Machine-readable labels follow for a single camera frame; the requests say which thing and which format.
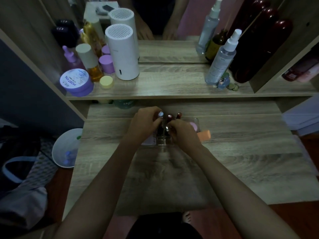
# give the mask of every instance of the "purple dropper bottle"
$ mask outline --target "purple dropper bottle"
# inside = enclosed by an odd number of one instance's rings
[[[65,45],[62,46],[63,50],[64,50],[64,56],[66,57],[66,59],[69,62],[69,67],[70,69],[84,69],[85,67],[82,63],[82,61],[80,60],[80,58],[78,58],[74,52],[70,51],[69,48]]]

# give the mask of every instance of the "red floor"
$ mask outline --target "red floor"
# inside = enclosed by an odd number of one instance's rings
[[[319,169],[319,135],[301,138],[310,157]],[[51,221],[61,221],[72,170],[59,169],[47,186],[49,206],[46,217]],[[319,237],[319,201],[289,203],[270,206],[295,232],[303,238]],[[124,239],[133,225],[132,217],[114,216],[104,239]],[[192,211],[192,224],[204,239],[241,238],[227,213],[223,209]]]

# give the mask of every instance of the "gray wall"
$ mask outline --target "gray wall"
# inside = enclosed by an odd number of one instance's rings
[[[83,127],[83,120],[2,40],[0,54],[0,118],[52,135]]]

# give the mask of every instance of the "clothing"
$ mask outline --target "clothing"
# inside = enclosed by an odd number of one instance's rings
[[[188,223],[181,222],[182,213],[160,213],[138,218],[126,239],[203,239]]]
[[[173,13],[175,0],[132,0],[132,3],[153,35],[162,35]]]

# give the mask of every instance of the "foot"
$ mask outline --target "foot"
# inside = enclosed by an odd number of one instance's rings
[[[182,221],[185,222],[185,223],[188,223],[188,224],[191,223],[191,216],[190,216],[190,212],[189,211],[186,211],[186,212],[183,213]]]

